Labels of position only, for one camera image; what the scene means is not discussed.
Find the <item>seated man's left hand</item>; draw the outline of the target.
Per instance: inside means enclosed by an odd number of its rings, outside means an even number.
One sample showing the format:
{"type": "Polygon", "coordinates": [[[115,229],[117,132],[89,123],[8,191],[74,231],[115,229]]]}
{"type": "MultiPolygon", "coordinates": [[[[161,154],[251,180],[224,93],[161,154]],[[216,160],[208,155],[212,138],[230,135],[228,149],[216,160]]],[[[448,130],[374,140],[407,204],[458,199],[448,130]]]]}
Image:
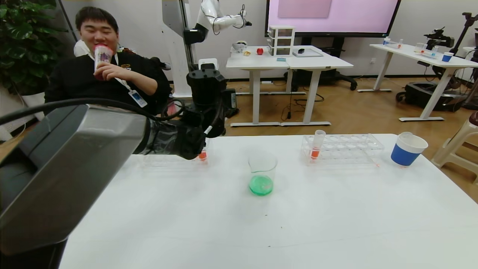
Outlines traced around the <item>seated man's left hand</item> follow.
{"type": "Polygon", "coordinates": [[[100,62],[97,64],[97,68],[94,71],[94,77],[98,80],[109,81],[115,78],[121,80],[130,79],[130,71],[120,66],[113,65],[108,62],[100,62]]]}

